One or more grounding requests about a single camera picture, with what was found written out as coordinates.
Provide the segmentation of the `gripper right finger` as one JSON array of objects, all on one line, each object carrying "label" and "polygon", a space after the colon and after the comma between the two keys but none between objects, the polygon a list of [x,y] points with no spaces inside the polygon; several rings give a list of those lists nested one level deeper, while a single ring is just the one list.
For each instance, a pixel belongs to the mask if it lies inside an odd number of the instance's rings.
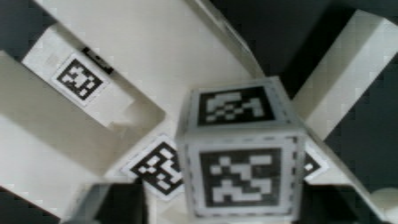
[{"label": "gripper right finger", "polygon": [[381,224],[350,186],[304,184],[301,215],[294,224]]}]

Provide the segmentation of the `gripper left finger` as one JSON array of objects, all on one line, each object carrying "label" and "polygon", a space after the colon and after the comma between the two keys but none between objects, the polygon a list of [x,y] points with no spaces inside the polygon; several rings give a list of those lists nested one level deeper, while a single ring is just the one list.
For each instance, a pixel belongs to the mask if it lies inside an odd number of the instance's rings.
[{"label": "gripper left finger", "polygon": [[61,224],[150,224],[144,184],[95,184]]}]

